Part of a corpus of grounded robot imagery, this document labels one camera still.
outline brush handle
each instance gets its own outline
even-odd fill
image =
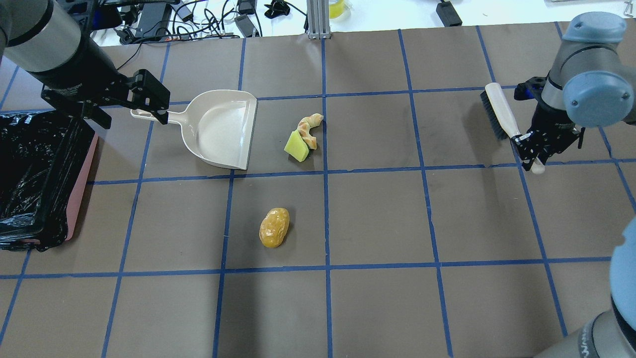
[[[515,115],[510,109],[510,105],[508,104],[508,100],[506,99],[501,86],[497,82],[493,82],[487,84],[485,89],[486,94],[488,95],[488,100],[492,105],[492,109],[495,111],[495,116],[497,117],[497,121],[499,122],[499,125],[501,125],[501,128],[504,129],[504,132],[506,132],[510,138],[520,136],[521,132],[519,131],[519,126],[516,124]],[[546,167],[539,158],[535,158],[530,170],[534,174],[543,174],[546,171]]]

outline white dustpan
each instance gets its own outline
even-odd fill
[[[213,166],[247,169],[257,100],[239,90],[210,90],[195,97],[183,112],[168,113],[168,123],[181,126],[183,143],[192,154]],[[131,110],[135,118],[156,120]]]

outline yellow sponge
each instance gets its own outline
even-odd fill
[[[293,131],[285,145],[285,152],[289,153],[297,161],[301,162],[307,158],[309,148],[298,131]]]

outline metal frame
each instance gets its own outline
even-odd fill
[[[310,39],[331,38],[328,0],[307,0],[307,24]]]

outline scrub brush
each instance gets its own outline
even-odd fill
[[[487,84],[485,91],[481,93],[480,97],[481,103],[486,109],[490,126],[497,139],[518,139],[521,136],[521,132],[501,86],[497,82]],[[535,158],[531,170],[535,174],[541,174],[546,171],[546,167],[539,158]]]

